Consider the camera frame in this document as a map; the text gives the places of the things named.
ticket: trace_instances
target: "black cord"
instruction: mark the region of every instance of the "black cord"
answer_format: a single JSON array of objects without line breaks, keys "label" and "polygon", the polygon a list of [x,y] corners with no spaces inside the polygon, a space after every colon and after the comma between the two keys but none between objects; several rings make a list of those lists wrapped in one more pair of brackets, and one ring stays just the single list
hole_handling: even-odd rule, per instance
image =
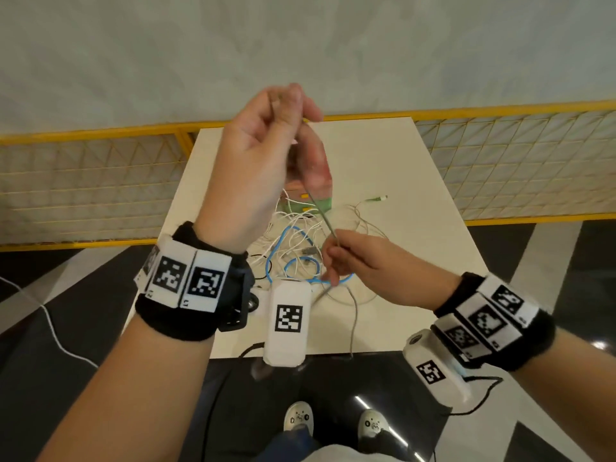
[{"label": "black cord", "polygon": [[[256,344],[252,344],[248,349],[244,350],[239,358],[244,358],[249,352],[252,352],[256,349],[262,349],[265,346],[265,342],[257,342]],[[218,397],[220,396],[220,391],[225,386],[228,377],[231,375],[231,370],[227,371],[227,374],[222,379],[220,383],[220,387],[216,391],[216,395],[214,396],[214,400],[212,400],[212,407],[210,408],[210,412],[208,413],[208,420],[205,423],[205,431],[203,432],[203,443],[201,445],[201,457],[199,458],[200,462],[203,462],[205,458],[205,445],[208,442],[208,433],[210,431],[210,422],[212,421],[212,413],[214,412],[214,407],[216,406],[216,402],[218,401]]]},{"label": "black cord", "polygon": [[[263,256],[262,254],[251,254],[250,257],[255,257],[255,256]],[[270,261],[270,268],[268,269],[267,273],[269,274],[272,271],[272,261]],[[265,279],[267,276],[264,275],[263,277],[255,277],[255,280],[263,280]]]},{"label": "black cord", "polygon": [[464,380],[466,382],[469,382],[469,381],[494,381],[494,382],[489,385],[488,389],[485,391],[485,396],[483,396],[483,398],[479,401],[479,403],[475,406],[474,409],[469,410],[468,412],[450,413],[449,416],[470,415],[476,410],[479,410],[479,408],[483,404],[485,404],[485,401],[488,400],[488,397],[490,396],[490,392],[492,391],[492,389],[496,388],[501,382],[503,382],[503,378],[501,378],[500,376],[467,376],[466,378],[464,378]]}]

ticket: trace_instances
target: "floor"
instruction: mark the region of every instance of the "floor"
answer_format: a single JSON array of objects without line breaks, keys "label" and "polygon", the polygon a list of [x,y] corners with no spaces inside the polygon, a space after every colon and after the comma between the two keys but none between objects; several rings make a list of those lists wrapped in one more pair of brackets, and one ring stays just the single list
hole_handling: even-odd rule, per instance
[{"label": "floor", "polygon": [[[540,300],[560,326],[614,353],[616,220],[470,232],[491,271]],[[0,276],[44,298],[66,348],[100,363],[122,329],[135,295],[132,279],[148,251],[0,254]],[[0,459],[32,461],[93,369],[63,355],[42,310],[11,287],[0,284],[0,302]],[[448,418],[398,353],[308,357],[299,369],[267,376],[258,364],[211,362],[181,461],[196,462],[202,453],[205,460],[249,460],[298,399],[313,405],[322,443],[354,445],[362,410],[356,397],[386,415],[417,462],[430,460],[434,449],[439,461],[589,460],[512,380],[481,411]],[[469,445],[477,433],[485,443]]]}]

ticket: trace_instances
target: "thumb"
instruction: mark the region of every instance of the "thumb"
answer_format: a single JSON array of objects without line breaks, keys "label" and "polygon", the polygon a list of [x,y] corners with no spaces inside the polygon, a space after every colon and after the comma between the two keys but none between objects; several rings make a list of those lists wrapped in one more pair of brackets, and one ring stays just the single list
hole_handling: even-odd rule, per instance
[{"label": "thumb", "polygon": [[290,84],[281,94],[280,101],[272,103],[273,122],[263,139],[263,146],[268,152],[287,156],[302,124],[303,97],[300,85]]},{"label": "thumb", "polygon": [[348,249],[340,248],[339,246],[332,246],[328,249],[328,254],[331,256],[333,261],[347,265],[349,270],[355,272],[359,277],[367,274],[370,269],[361,259],[351,253]]}]

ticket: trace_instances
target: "yellow metal frame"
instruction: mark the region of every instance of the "yellow metal frame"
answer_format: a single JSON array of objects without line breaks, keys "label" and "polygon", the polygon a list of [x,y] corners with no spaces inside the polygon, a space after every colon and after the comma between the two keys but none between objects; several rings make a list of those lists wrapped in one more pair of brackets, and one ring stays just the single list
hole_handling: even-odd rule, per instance
[{"label": "yellow metal frame", "polygon": [[[375,118],[411,117],[419,120],[446,120],[451,118],[474,118],[488,116],[534,115],[539,113],[568,113],[616,109],[616,100],[600,100],[587,102],[547,103],[534,105],[505,105],[497,107],[448,108],[429,110],[406,110],[381,113],[358,113],[352,115],[328,115],[325,121],[363,120]],[[65,131],[53,133],[34,133],[23,135],[0,135],[0,145],[33,144],[58,141],[79,141],[94,139],[115,139],[136,136],[173,134],[188,158],[194,142],[190,136],[204,128],[220,128],[228,121],[202,121],[193,123],[174,123],[144,125],[124,128],[109,128],[99,130]],[[579,220],[615,219],[616,214],[582,214],[578,216],[546,216],[546,217],[514,217],[487,218],[467,220],[466,225],[506,225],[506,224],[541,224],[544,222],[573,222]],[[156,238],[133,240],[79,241],[74,243],[42,243],[0,246],[0,252],[6,251],[38,251],[49,249],[100,248],[103,246],[127,246],[135,244],[153,244]]]}]

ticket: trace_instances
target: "forearm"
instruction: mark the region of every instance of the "forearm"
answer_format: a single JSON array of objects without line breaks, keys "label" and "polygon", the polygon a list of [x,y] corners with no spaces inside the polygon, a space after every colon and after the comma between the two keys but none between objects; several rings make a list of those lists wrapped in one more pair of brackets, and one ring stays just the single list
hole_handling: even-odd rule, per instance
[{"label": "forearm", "polygon": [[616,453],[616,358],[559,329],[554,344],[512,373],[588,455]]},{"label": "forearm", "polygon": [[171,339],[136,315],[38,461],[177,458],[213,341]]}]

